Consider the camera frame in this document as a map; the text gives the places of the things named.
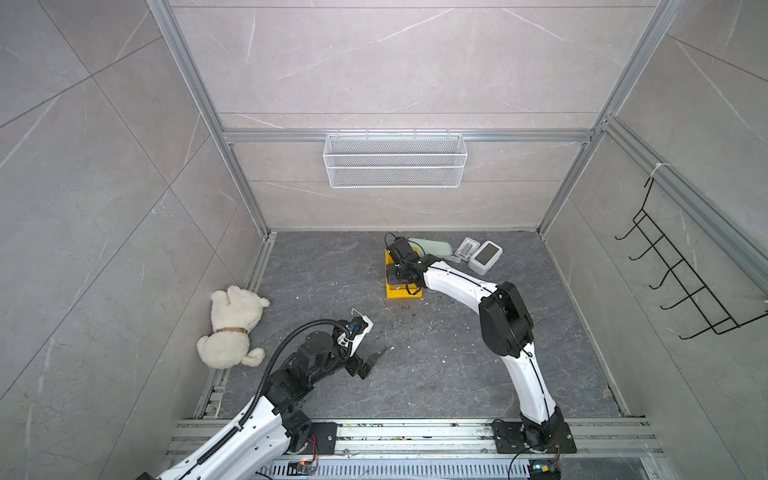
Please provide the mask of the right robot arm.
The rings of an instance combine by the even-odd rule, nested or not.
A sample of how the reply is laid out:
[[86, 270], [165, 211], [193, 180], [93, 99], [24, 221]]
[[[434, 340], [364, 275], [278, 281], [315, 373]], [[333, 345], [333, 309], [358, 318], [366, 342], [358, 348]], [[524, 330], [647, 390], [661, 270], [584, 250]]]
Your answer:
[[534, 322], [517, 287], [475, 278], [431, 254], [421, 256], [402, 236], [385, 246], [392, 259], [389, 279], [406, 289], [415, 285], [443, 293], [478, 314], [485, 345], [501, 357], [515, 387], [527, 445], [536, 451], [554, 445], [566, 422], [538, 365]]

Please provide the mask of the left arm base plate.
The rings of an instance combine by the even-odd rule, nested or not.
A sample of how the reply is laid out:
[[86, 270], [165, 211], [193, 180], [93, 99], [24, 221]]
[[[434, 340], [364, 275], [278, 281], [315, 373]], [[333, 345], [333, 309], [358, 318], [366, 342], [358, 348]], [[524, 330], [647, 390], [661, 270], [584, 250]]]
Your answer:
[[310, 422], [290, 436], [287, 454], [332, 455], [337, 443], [339, 425], [335, 422]]

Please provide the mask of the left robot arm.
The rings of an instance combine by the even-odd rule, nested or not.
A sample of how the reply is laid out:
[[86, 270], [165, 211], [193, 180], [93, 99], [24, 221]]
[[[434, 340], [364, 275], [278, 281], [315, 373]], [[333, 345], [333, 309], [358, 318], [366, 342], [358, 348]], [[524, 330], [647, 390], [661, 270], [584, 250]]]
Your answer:
[[316, 383], [345, 370], [366, 378], [381, 350], [365, 360], [357, 349], [372, 330], [366, 316], [320, 319], [299, 326], [278, 345], [248, 404], [200, 448], [159, 479], [248, 479], [287, 451], [310, 441], [312, 422], [301, 411]]

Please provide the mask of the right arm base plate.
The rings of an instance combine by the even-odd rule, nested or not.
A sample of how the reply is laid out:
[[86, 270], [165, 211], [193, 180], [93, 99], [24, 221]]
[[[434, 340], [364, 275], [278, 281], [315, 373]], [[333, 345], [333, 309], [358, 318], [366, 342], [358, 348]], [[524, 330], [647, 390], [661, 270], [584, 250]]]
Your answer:
[[554, 427], [523, 421], [495, 419], [490, 423], [492, 439], [499, 454], [547, 453], [573, 454], [577, 447], [570, 427], [555, 421]]

